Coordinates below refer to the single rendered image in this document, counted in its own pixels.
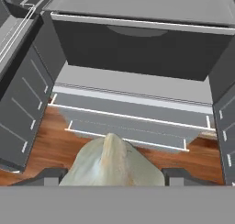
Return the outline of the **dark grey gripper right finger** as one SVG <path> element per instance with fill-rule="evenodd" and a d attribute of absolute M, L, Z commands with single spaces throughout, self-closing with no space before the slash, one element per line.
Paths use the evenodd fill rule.
<path fill-rule="evenodd" d="M 215 182 L 211 182 L 208 180 L 203 180 L 194 177 L 184 168 L 163 168 L 162 173 L 164 175 L 165 184 L 168 186 L 215 186 Z"/>

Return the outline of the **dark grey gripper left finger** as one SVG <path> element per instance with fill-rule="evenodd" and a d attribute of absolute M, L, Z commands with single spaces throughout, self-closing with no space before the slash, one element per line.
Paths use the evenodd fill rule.
<path fill-rule="evenodd" d="M 29 185 L 29 186 L 51 186 L 58 185 L 62 178 L 68 173 L 67 168 L 45 168 L 35 177 L 22 180 L 14 183 L 14 186 Z"/>

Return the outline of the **pale garlic bulb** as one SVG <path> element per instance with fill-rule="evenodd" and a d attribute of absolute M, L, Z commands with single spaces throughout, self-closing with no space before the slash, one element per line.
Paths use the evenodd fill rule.
<path fill-rule="evenodd" d="M 86 143 L 60 186 L 164 186 L 162 172 L 114 133 Z"/>

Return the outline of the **grey fridge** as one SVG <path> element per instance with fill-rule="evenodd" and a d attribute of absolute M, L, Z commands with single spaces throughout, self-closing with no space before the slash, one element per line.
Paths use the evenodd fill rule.
<path fill-rule="evenodd" d="M 46 11 L 49 14 L 57 13 L 68 16 L 101 18 L 108 24 L 118 23 L 127 24 L 130 27 L 162 28 L 217 34 L 231 33 L 235 37 L 235 25 L 197 24 L 193 22 L 185 23 L 180 21 L 136 19 L 133 17 L 104 17 L 99 15 L 70 14 L 47 10 L 46 6 L 48 6 L 52 0 L 6 1 L 22 7 L 34 5 L 39 11 Z M 203 81 L 195 81 L 141 73 L 100 70 L 71 65 L 67 62 L 65 57 L 65 63 L 52 88 L 48 103 L 51 102 L 52 96 L 56 92 L 209 113 L 213 115 L 214 119 L 209 75 Z"/>

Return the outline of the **dark fridge crisper drawer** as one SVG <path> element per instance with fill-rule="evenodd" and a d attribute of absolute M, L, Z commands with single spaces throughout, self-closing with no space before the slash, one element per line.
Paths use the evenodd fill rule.
<path fill-rule="evenodd" d="M 203 81 L 234 37 L 50 15 L 67 62 L 100 70 Z"/>

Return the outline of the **grey fridge shelf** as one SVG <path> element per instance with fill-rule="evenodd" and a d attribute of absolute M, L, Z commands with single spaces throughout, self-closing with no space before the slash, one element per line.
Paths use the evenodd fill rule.
<path fill-rule="evenodd" d="M 52 0 L 46 9 L 104 17 L 235 25 L 234 0 Z"/>

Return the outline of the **grey freezer drawer front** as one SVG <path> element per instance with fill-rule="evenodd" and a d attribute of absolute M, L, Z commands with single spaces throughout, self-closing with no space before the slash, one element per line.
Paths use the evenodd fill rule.
<path fill-rule="evenodd" d="M 192 124 L 201 127 L 205 127 L 207 125 L 206 116 L 208 116 L 211 127 L 215 127 L 213 125 L 213 115 L 209 113 L 175 109 L 168 106 L 152 106 L 141 103 L 102 99 L 94 96 L 69 95 L 60 92 L 56 92 L 54 94 L 58 94 L 56 100 L 54 101 L 54 103 L 58 105 L 77 106 L 143 118 L 154 118 L 185 124 Z"/>
<path fill-rule="evenodd" d="M 199 131 L 196 129 L 168 126 L 134 119 L 103 116 L 70 109 L 60 109 L 59 112 L 63 115 L 68 126 L 70 121 L 73 121 L 71 126 L 72 129 L 105 135 L 107 133 L 114 133 L 120 138 L 143 140 L 179 148 L 184 147 L 183 139 L 185 139 L 187 148 L 187 145 L 196 139 L 199 134 Z M 148 145 L 131 144 L 133 146 L 154 149 L 157 151 L 172 151 Z"/>

